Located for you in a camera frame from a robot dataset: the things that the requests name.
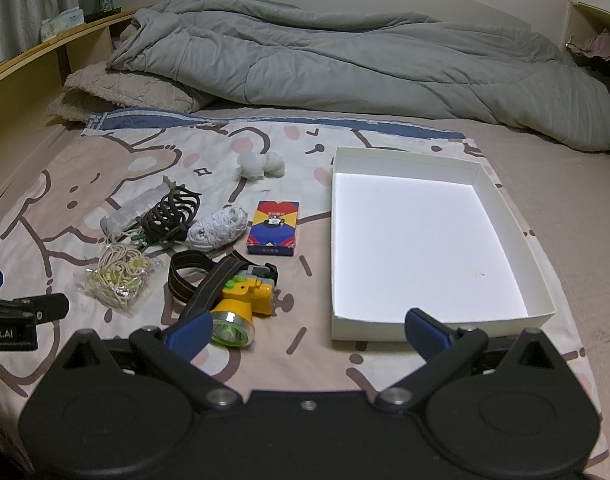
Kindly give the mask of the white cotton ball right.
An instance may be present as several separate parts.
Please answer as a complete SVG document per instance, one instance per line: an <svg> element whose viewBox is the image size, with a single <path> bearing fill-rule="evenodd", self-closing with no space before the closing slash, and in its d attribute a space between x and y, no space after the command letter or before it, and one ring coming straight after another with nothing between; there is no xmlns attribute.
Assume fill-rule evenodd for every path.
<svg viewBox="0 0 610 480"><path fill-rule="evenodd" d="M282 178L285 174L285 162L276 152L265 154L264 174L270 178Z"/></svg>

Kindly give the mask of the yellow headlamp with strap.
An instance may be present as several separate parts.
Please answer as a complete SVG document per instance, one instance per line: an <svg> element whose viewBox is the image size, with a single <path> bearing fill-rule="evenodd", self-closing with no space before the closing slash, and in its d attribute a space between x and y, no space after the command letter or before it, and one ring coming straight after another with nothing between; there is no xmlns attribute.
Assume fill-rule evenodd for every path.
<svg viewBox="0 0 610 480"><path fill-rule="evenodd" d="M171 257L167 285L182 305L177 321L207 311L213 320L209 342L245 348L254 340L254 316L272 313L278 277L273 264L258 266L238 252L215 261L188 249Z"/></svg>

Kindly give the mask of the pink clothes on shelf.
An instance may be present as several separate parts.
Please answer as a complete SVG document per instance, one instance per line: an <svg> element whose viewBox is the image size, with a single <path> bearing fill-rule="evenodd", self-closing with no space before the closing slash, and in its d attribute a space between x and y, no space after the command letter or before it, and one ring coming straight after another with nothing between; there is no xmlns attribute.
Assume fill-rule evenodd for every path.
<svg viewBox="0 0 610 480"><path fill-rule="evenodd" d="M605 29L599 35L590 37L580 44L575 44L572 40L568 40L565 47L574 54L610 61L610 32Z"/></svg>

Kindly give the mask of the white cotton ball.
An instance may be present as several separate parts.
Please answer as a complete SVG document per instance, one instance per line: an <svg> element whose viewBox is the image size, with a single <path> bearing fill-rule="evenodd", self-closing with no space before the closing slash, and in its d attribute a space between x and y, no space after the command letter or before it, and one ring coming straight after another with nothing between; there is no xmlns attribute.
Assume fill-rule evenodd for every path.
<svg viewBox="0 0 610 480"><path fill-rule="evenodd" d="M285 174L285 162L276 152L265 154L264 174L270 178L282 178Z"/></svg>
<svg viewBox="0 0 610 480"><path fill-rule="evenodd" d="M263 179L266 174L266 155L256 153L239 154L238 159L238 176L242 179L256 181Z"/></svg>

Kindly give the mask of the white cotton ball left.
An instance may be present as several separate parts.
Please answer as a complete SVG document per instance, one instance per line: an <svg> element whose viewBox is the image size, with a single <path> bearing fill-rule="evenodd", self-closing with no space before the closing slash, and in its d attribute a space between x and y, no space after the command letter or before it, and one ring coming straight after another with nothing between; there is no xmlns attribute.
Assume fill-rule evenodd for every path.
<svg viewBox="0 0 610 480"><path fill-rule="evenodd" d="M266 174L266 155L256 153L239 154L238 159L238 176L242 179L256 181L263 179Z"/></svg>

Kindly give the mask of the white shallow cardboard box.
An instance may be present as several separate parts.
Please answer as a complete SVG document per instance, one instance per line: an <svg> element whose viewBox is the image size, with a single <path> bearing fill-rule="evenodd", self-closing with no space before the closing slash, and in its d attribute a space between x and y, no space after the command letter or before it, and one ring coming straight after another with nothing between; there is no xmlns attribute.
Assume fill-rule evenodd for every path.
<svg viewBox="0 0 610 480"><path fill-rule="evenodd" d="M331 336L402 341L407 312L490 336L555 315L534 248L480 162L339 148L331 211Z"/></svg>

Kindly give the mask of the colourful card box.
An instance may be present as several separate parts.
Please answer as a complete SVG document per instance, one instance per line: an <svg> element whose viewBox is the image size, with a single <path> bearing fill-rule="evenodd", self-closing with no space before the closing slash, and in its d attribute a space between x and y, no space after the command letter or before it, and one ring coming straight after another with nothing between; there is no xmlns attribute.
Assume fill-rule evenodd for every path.
<svg viewBox="0 0 610 480"><path fill-rule="evenodd" d="M261 200L247 235L247 252L252 255L294 255L298 212L299 202Z"/></svg>

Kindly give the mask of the open wardrobe shelf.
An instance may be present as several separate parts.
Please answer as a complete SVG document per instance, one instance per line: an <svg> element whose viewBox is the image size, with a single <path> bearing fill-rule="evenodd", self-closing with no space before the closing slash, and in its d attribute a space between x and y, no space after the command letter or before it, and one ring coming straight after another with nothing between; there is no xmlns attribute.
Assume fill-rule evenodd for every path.
<svg viewBox="0 0 610 480"><path fill-rule="evenodd" d="M568 40L580 44L590 37L599 35L605 29L610 32L610 11L580 1L568 3L562 43L564 50L579 67L588 70L596 77L610 79L610 61L574 54L565 47Z"/></svg>

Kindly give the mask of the beige fluffy blanket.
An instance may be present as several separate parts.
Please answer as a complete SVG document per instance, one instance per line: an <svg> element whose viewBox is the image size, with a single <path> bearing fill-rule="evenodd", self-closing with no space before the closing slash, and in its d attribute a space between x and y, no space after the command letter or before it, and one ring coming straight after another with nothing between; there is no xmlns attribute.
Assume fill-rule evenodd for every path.
<svg viewBox="0 0 610 480"><path fill-rule="evenodd" d="M191 114L213 97L177 81L139 72L108 70L105 62L88 65L67 76L63 92L47 108L51 117L88 122L93 113L145 107Z"/></svg>

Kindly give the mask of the bag of beige cord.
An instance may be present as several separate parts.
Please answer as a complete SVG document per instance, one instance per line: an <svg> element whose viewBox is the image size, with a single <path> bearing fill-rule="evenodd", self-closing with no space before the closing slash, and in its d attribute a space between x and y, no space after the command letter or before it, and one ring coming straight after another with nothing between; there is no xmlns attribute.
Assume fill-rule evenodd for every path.
<svg viewBox="0 0 610 480"><path fill-rule="evenodd" d="M96 262L77 275L76 289L103 307L133 318L148 290L153 271L151 259L138 248L107 244Z"/></svg>

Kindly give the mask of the grey quilted duvet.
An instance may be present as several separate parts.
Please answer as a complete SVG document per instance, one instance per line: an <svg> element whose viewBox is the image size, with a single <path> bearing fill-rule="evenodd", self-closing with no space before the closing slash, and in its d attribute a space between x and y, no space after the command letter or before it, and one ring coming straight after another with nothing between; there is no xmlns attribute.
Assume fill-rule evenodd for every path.
<svg viewBox="0 0 610 480"><path fill-rule="evenodd" d="M610 150L608 88L529 30L269 0L169 0L134 24L112 70L246 105L471 119Z"/></svg>

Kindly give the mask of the tissue pack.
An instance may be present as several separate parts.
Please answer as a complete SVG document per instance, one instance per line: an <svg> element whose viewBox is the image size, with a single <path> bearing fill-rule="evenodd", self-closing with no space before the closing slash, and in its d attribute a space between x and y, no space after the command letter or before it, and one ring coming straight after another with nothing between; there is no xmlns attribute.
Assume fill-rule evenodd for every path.
<svg viewBox="0 0 610 480"><path fill-rule="evenodd" d="M41 22L40 41L50 40L66 30L70 30L84 24L84 10L80 6L67 9L54 18L46 18Z"/></svg>

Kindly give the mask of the silver foil pouch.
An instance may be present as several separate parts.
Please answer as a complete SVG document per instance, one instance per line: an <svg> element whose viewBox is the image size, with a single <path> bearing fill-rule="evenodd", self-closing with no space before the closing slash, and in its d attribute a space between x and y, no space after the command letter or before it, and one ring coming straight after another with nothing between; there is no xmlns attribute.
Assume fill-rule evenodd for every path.
<svg viewBox="0 0 610 480"><path fill-rule="evenodd" d="M151 210L171 189L176 185L168 177L163 177L161 184L155 188L149 188L138 196L128 200L108 216L100 220L100 228L106 237L112 237L120 232L127 231L130 226L137 222L137 217L142 217Z"/></svg>

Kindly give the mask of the white yarn ball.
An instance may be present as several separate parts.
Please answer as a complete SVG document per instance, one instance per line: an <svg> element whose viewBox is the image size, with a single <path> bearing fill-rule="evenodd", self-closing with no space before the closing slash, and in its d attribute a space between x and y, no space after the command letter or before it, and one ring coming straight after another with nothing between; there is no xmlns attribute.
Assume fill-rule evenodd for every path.
<svg viewBox="0 0 610 480"><path fill-rule="evenodd" d="M186 244L201 252L232 244L247 230L248 214L241 207L227 207L195 221L186 236Z"/></svg>

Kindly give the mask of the green clips with cord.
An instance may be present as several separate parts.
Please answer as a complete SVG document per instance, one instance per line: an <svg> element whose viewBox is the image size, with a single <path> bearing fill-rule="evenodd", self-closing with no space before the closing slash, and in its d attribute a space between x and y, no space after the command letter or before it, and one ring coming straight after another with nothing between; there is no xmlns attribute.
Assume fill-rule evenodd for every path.
<svg viewBox="0 0 610 480"><path fill-rule="evenodd" d="M146 237L144 229L138 226L137 228L127 231L117 231L108 237L107 248L117 255L143 254L153 246L152 240Z"/></svg>

